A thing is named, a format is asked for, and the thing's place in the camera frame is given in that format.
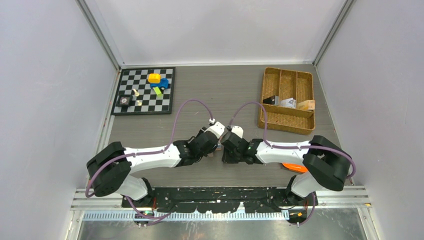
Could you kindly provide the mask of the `black credit card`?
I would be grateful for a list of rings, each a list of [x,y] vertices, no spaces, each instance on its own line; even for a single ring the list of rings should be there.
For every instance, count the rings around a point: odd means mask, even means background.
[[[279,106],[280,98],[278,95],[273,95],[262,100],[262,104]]]

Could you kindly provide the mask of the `pink leather card holder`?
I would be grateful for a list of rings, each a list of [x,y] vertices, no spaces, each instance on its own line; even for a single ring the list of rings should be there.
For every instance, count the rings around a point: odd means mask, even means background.
[[[212,152],[207,154],[207,157],[213,157],[216,151],[221,151],[221,150],[222,150],[222,144],[221,144],[221,141],[219,140],[216,146],[214,147],[214,149],[212,150]]]

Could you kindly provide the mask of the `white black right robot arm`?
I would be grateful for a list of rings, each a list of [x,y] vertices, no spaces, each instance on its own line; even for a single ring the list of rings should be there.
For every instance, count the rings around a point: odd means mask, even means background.
[[[299,205],[320,189],[343,190],[347,178],[355,173],[352,157],[321,135],[302,142],[272,142],[264,138],[248,141],[239,126],[231,126],[220,139],[224,148],[223,162],[248,165],[294,164],[306,171],[293,176],[283,193],[291,205]]]

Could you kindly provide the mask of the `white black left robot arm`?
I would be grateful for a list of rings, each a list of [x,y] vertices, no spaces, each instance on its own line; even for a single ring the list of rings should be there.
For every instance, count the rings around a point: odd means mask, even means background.
[[[147,179],[134,177],[135,173],[191,166],[217,148],[224,132],[225,126],[217,121],[196,136],[176,140],[169,146],[130,148],[119,141],[110,143],[86,164],[90,177],[86,197],[117,193],[148,207],[154,199],[152,188]]]

